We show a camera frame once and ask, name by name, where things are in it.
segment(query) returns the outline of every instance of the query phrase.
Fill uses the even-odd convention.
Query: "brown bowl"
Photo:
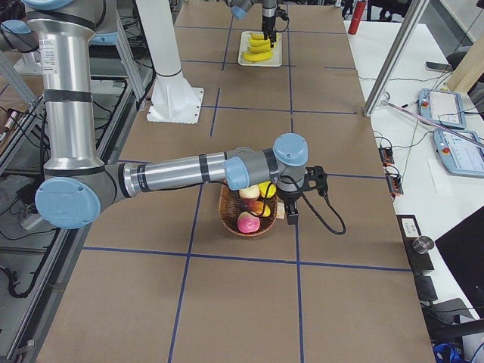
[[[244,212],[240,204],[238,191],[231,191],[222,186],[219,199],[219,216],[223,225],[232,233],[242,237],[255,237],[267,232],[274,224],[278,214],[278,198],[274,195],[268,198],[265,204],[271,209],[271,215],[260,219],[259,230],[252,233],[242,233],[237,227],[239,215]]]

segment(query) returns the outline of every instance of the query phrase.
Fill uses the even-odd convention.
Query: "red cylinder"
[[[355,13],[353,14],[353,18],[351,19],[351,23],[349,25],[348,34],[356,34],[356,30],[358,30],[358,25],[360,25],[361,16],[363,15],[365,8],[366,2],[358,2],[356,4]]]

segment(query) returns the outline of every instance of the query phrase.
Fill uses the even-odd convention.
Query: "white table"
[[[349,22],[345,22],[345,26],[348,29]],[[377,78],[399,27],[399,23],[361,22],[358,32],[354,36],[348,35],[365,98],[370,94],[374,80],[362,78]],[[447,63],[430,31],[425,25],[419,24],[391,78],[425,80],[441,76],[441,73],[426,70],[425,61]],[[416,113],[417,105],[411,103],[417,100],[420,90],[435,87],[441,79],[426,82],[393,80],[386,90],[391,95],[392,103],[410,104],[408,109]],[[462,95],[462,98],[464,109],[473,106],[467,95]],[[433,129],[420,123],[412,142],[416,120],[389,107],[376,109],[371,123],[375,131],[381,132],[393,145],[400,146],[414,144]],[[484,122],[479,115],[467,116],[467,128],[484,135]],[[394,148],[393,156],[400,173],[405,170],[408,150]],[[397,197],[393,204],[396,214],[414,214],[422,234],[434,240],[484,205],[484,180],[447,174],[435,152],[431,133],[419,145],[411,148],[403,190],[405,194]],[[467,306],[471,306],[437,249],[430,251],[430,258],[435,267],[430,276],[439,297],[437,303],[461,298]]]

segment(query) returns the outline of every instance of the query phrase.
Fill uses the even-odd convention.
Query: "banana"
[[[262,33],[251,33],[250,37],[254,40],[264,40],[264,34]]]
[[[247,47],[250,53],[264,53],[271,50],[270,44],[260,45],[259,47]]]
[[[269,39],[256,40],[256,39],[249,38],[249,44],[252,45],[253,47],[259,47],[261,45],[271,44],[271,41]]]
[[[242,57],[247,62],[266,61],[268,59],[271,59],[273,55],[274,54],[271,51],[265,51],[263,53],[250,53],[250,52],[242,53]]]

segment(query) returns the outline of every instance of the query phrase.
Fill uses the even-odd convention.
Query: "white plate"
[[[249,38],[251,33],[259,32],[243,32],[240,36],[240,47],[239,47],[239,64],[241,66],[254,66],[254,67],[280,67],[282,65],[282,43],[281,34],[277,34],[277,41],[274,44],[272,52],[274,56],[268,60],[261,60],[260,62],[247,62],[244,57],[242,57],[242,52],[248,51]]]

